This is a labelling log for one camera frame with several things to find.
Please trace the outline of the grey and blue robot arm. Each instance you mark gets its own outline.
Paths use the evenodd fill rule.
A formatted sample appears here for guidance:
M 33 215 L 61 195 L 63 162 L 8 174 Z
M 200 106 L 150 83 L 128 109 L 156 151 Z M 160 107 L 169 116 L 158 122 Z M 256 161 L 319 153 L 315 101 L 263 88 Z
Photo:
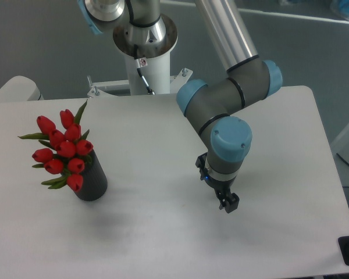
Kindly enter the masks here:
M 159 1 L 79 1 L 95 34 L 112 31 L 123 54 L 132 95 L 176 94 L 176 102 L 207 148 L 195 163 L 201 180 L 214 189 L 220 207 L 237 209 L 231 186 L 247 156 L 252 131 L 235 116 L 239 110 L 266 99 L 283 83 L 279 67 L 262 60 L 233 1 L 197 1 L 227 78 L 208 86 L 190 80 L 186 72 L 170 77 L 170 52 L 178 39 L 171 18 Z

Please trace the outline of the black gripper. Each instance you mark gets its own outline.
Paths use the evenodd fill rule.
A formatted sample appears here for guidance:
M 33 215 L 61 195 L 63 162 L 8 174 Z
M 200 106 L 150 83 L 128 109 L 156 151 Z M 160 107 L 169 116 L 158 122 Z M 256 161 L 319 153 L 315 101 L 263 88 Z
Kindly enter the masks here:
M 207 154 L 204 153 L 197 157 L 195 166 L 199 169 L 200 180 L 205 181 L 215 190 L 216 196 L 220 202 L 219 209 L 225 208 L 227 213 L 238 208 L 240 198 L 235 193 L 231 193 L 230 187 L 235 180 L 235 175 L 219 174 L 209 166 Z

